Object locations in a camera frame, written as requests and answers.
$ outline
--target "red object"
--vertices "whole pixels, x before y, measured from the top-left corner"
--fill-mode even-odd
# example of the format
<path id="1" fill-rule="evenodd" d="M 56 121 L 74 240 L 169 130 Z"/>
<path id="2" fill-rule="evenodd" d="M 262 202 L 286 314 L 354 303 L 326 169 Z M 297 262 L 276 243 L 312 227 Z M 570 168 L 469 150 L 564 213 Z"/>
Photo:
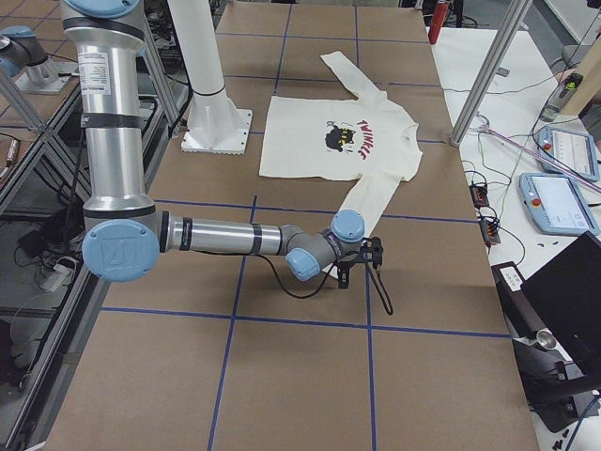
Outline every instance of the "red object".
<path id="1" fill-rule="evenodd" d="M 432 17 L 432 22 L 430 22 L 430 31 L 428 31 L 428 39 L 431 44 L 436 44 L 436 41 L 439 40 L 440 29 L 447 17 L 448 9 L 449 4 L 446 0 L 439 0 L 434 8 L 434 16 Z"/>

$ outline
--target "light blue joint cover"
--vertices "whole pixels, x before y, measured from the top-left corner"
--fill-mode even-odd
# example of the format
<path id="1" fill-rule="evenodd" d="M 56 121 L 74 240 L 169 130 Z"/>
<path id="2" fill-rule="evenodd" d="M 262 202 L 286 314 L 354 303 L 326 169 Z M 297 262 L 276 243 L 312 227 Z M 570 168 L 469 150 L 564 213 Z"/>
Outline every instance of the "light blue joint cover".
<path id="1" fill-rule="evenodd" d="M 88 17 L 118 19 L 132 12 L 140 0 L 65 0 L 65 3 Z"/>
<path id="2" fill-rule="evenodd" d="M 14 25 L 0 31 L 0 34 L 7 38 L 34 38 L 36 34 L 31 31 L 31 28 L 25 25 Z"/>
<path id="3" fill-rule="evenodd" d="M 12 62 L 7 59 L 0 58 L 0 70 L 7 75 L 7 77 L 12 78 L 16 74 L 19 73 L 19 68 L 12 64 Z"/>
<path id="4" fill-rule="evenodd" d="M 285 262 L 297 279 L 301 282 L 315 277 L 321 271 L 319 263 L 313 255 L 300 247 L 295 247 L 285 256 Z"/>
<path id="5" fill-rule="evenodd" d="M 365 235 L 365 221 L 355 210 L 340 210 L 331 220 L 331 231 L 339 240 L 359 242 Z"/>
<path id="6" fill-rule="evenodd" d="M 142 277 L 159 256 L 159 240 L 144 224 L 113 219 L 95 225 L 84 238 L 84 262 L 94 274 L 110 282 Z"/>

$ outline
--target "computer monitor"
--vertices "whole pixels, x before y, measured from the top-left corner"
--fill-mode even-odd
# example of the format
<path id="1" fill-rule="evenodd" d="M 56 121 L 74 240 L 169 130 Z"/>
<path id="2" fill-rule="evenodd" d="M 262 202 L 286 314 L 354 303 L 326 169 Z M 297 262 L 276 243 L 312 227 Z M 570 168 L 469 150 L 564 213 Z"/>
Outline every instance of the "computer monitor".
<path id="1" fill-rule="evenodd" d="M 522 290 L 582 372 L 601 373 L 601 242 L 583 233 Z"/>

